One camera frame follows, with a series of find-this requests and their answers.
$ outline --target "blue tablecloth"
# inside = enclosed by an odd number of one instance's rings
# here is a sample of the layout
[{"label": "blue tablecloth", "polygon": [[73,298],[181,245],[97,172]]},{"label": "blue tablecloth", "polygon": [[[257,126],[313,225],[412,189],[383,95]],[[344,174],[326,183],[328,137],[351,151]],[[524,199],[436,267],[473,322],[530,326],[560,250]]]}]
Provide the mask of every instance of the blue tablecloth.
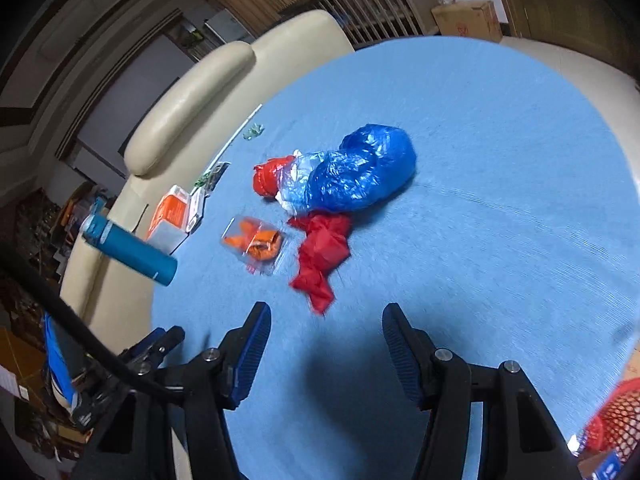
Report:
[{"label": "blue tablecloth", "polygon": [[[251,480],[410,478],[426,426],[402,394],[381,329],[397,301],[412,325],[470,363],[519,361],[566,437],[615,384],[638,322],[638,198],[625,157],[567,81],[509,48],[461,38],[388,41],[334,60],[267,102],[223,155],[204,223],[156,288],[154,326],[178,324],[186,361],[240,326],[255,301],[273,328],[252,392],[228,414]],[[357,214],[325,317],[288,287],[303,235],[275,275],[220,244],[230,218],[284,226],[252,167],[336,148],[366,123],[404,128],[418,168]],[[474,406],[465,478],[478,468]]]}]

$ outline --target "crumpled red bag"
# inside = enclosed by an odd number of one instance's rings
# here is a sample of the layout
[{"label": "crumpled red bag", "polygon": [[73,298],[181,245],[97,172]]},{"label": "crumpled red bag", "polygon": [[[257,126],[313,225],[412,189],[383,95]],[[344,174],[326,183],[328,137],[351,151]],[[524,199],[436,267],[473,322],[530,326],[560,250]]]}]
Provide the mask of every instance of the crumpled red bag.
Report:
[{"label": "crumpled red bag", "polygon": [[326,277],[350,254],[346,236],[351,219],[345,214],[314,212],[303,218],[290,218],[288,224],[306,232],[298,249],[300,271],[289,285],[306,292],[313,310],[324,314],[335,299]]},{"label": "crumpled red bag", "polygon": [[270,158],[264,164],[254,166],[254,191],[260,196],[274,198],[278,193],[278,171],[295,158],[293,155]]}]

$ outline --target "thermos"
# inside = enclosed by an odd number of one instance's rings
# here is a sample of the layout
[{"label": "thermos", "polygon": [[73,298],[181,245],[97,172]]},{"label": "thermos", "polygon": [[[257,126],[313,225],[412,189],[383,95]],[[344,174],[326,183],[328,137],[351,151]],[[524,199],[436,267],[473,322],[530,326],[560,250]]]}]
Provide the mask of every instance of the thermos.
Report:
[{"label": "thermos", "polygon": [[80,232],[89,245],[162,285],[169,285],[174,278],[178,260],[104,216],[89,215]]}]

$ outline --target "beige sofa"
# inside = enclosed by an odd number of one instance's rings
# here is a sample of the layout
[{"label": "beige sofa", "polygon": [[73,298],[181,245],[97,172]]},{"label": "beige sofa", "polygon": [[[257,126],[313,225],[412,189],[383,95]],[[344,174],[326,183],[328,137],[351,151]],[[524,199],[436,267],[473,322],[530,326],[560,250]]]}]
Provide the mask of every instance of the beige sofa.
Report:
[{"label": "beige sofa", "polygon": [[[340,27],[321,10],[293,18],[251,45],[235,41],[211,52],[140,123],[124,157],[130,176],[110,218],[144,237],[162,195],[173,184],[191,189],[257,105],[350,52]],[[118,353],[149,332],[153,286],[79,238],[60,295]]]}]

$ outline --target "bolt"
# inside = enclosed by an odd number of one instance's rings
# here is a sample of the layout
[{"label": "bolt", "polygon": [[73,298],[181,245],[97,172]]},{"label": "bolt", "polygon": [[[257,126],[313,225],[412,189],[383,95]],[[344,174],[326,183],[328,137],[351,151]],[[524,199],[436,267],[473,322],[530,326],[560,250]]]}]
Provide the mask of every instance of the bolt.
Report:
[{"label": "bolt", "polygon": [[200,354],[200,356],[207,362],[215,361],[220,359],[220,350],[217,348],[207,348]]},{"label": "bolt", "polygon": [[453,359],[453,354],[451,350],[447,350],[446,348],[438,348],[436,350],[436,359],[440,361],[451,361]]},{"label": "bolt", "polygon": [[508,360],[504,362],[504,369],[512,374],[516,374],[520,371],[520,365],[517,361]]},{"label": "bolt", "polygon": [[138,375],[145,375],[151,371],[151,363],[149,361],[142,361],[138,367]]}]

